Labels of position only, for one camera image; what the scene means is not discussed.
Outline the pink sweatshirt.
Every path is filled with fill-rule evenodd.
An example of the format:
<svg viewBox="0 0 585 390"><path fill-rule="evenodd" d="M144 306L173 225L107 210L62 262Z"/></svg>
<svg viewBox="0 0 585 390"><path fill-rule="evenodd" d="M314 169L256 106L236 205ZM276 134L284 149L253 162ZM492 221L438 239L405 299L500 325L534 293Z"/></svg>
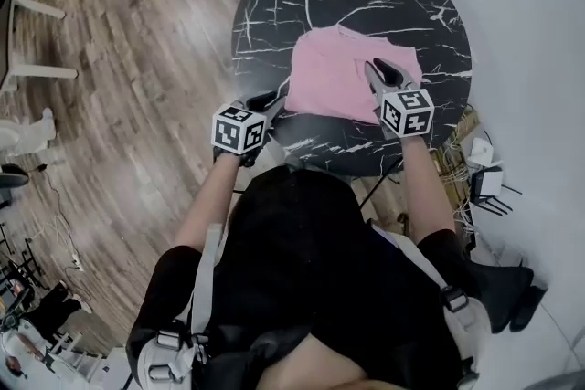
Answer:
<svg viewBox="0 0 585 390"><path fill-rule="evenodd" d="M377 124L378 106L365 63L382 58L403 67L417 84L422 71L416 49L368 37L344 26L314 28L298 38L284 109Z"/></svg>

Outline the cardboard box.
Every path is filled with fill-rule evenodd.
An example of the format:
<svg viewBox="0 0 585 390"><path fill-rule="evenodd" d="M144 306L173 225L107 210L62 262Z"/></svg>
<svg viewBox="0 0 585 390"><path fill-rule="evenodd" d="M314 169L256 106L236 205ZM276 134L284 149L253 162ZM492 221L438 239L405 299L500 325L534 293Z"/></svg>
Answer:
<svg viewBox="0 0 585 390"><path fill-rule="evenodd" d="M441 182L453 208L463 205L470 194L471 175L478 168L467 161L470 150L463 148L463 140L473 139L479 126L479 117L471 104L463 111L452 133L437 151L437 165Z"/></svg>

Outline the white-legged dark-top desk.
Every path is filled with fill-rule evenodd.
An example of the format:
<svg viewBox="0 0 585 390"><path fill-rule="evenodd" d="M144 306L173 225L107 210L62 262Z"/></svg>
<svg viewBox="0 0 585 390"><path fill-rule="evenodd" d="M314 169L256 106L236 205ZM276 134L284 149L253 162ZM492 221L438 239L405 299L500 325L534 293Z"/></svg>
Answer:
<svg viewBox="0 0 585 390"><path fill-rule="evenodd" d="M16 10L28 10L58 20L66 12L52 5L35 0L0 0L0 93L17 90L18 78L76 79L76 69L37 64L19 63L15 60L14 33Z"/></svg>

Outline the person's left forearm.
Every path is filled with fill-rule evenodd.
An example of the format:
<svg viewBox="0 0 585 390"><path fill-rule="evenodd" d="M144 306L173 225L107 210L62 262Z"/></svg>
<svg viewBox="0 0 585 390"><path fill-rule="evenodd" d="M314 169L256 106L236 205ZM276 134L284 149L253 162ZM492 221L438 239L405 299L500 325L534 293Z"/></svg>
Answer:
<svg viewBox="0 0 585 390"><path fill-rule="evenodd" d="M202 252L209 227L225 225L239 165L240 157L232 153L217 158L177 231L176 246Z"/></svg>

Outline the person's black top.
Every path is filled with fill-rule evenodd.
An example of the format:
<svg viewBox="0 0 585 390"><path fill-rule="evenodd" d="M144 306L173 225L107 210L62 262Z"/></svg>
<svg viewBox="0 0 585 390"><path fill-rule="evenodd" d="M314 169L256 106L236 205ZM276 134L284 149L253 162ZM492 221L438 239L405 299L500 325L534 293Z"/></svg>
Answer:
<svg viewBox="0 0 585 390"><path fill-rule="evenodd" d="M459 390L464 369L440 288L373 231L346 183L273 168L231 197L219 226L213 355L300 329L270 390ZM479 300L454 231L409 239L450 286ZM137 384L140 352L185 308L203 251L174 245L154 268L126 346Z"/></svg>

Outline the person's right forearm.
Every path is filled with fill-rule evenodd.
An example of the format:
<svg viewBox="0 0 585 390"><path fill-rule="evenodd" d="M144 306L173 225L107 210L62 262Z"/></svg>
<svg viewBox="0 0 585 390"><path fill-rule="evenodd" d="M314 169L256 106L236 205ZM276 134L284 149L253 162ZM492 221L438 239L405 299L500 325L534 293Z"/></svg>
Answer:
<svg viewBox="0 0 585 390"><path fill-rule="evenodd" d="M403 138L404 193L413 237L420 243L441 230L455 230L453 210L431 154L420 136Z"/></svg>

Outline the white square router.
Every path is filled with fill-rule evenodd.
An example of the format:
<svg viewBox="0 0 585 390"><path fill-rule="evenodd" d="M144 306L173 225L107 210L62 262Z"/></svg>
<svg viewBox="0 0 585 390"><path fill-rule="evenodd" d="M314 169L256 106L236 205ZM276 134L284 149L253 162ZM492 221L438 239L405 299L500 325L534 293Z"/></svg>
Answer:
<svg viewBox="0 0 585 390"><path fill-rule="evenodd" d="M487 140L474 137L467 160L478 166L491 167L493 163L494 147Z"/></svg>

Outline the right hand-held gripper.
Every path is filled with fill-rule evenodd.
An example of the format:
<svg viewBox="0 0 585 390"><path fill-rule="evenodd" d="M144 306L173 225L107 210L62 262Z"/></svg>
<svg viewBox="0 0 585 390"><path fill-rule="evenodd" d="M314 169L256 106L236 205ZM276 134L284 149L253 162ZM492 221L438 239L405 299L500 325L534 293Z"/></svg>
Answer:
<svg viewBox="0 0 585 390"><path fill-rule="evenodd" d="M373 63L365 62L364 72L380 104L379 120L386 135L402 139L430 131L435 110L431 96L407 70L384 58L373 58ZM398 91L388 92L388 88Z"/></svg>

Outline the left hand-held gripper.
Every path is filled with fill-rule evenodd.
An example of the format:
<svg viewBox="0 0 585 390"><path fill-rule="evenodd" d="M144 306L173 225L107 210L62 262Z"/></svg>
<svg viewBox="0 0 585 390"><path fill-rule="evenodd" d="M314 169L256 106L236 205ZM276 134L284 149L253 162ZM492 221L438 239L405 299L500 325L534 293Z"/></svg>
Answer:
<svg viewBox="0 0 585 390"><path fill-rule="evenodd" d="M269 128L284 108L289 88L290 79L286 79L276 90L244 97L243 108L236 104L220 106L212 119L213 147L239 156L260 151L269 139Z"/></svg>

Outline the grey shoulder harness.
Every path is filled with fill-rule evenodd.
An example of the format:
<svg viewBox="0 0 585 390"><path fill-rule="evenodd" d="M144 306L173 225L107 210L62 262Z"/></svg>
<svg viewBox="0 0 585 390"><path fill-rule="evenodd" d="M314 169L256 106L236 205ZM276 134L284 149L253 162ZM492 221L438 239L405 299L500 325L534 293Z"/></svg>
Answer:
<svg viewBox="0 0 585 390"><path fill-rule="evenodd" d="M478 378L477 363L491 335L487 309L477 299L450 286L408 238L372 228L425 273L441 290L442 313L463 364L457 385L470 390ZM157 331L142 348L137 381L142 390L270 390L280 363L297 344L300 329L264 333L247 352L212 354L208 324L212 314L214 268L222 228L208 229L195 286L172 324Z"/></svg>

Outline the black office chair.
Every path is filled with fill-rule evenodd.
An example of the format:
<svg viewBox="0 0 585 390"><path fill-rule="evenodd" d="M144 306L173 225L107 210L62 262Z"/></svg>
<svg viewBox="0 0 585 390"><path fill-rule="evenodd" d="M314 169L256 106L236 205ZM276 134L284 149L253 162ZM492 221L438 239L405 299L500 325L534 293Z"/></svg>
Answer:
<svg viewBox="0 0 585 390"><path fill-rule="evenodd" d="M531 322L548 289L535 282L534 271L513 267L468 265L480 292L480 301L490 319L492 333L506 327L522 332Z"/></svg>

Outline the white work table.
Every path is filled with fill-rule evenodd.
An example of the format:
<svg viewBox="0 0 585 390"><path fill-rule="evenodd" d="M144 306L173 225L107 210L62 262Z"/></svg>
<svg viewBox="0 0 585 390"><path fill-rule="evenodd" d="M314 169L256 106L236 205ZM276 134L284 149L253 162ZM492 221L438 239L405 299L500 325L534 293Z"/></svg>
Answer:
<svg viewBox="0 0 585 390"><path fill-rule="evenodd" d="M105 322L76 311L66 325L44 339L27 320L7 321L0 334L0 374L14 390L129 390L124 349Z"/></svg>

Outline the white router black antennas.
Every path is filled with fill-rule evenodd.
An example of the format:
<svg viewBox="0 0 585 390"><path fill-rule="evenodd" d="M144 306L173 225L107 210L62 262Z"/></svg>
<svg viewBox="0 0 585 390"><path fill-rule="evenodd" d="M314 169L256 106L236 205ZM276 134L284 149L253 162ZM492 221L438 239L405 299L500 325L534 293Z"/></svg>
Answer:
<svg viewBox="0 0 585 390"><path fill-rule="evenodd" d="M512 206L500 199L502 191L523 194L504 183L504 169L501 166L485 167L471 175L469 199L473 206L500 217L511 214Z"/></svg>

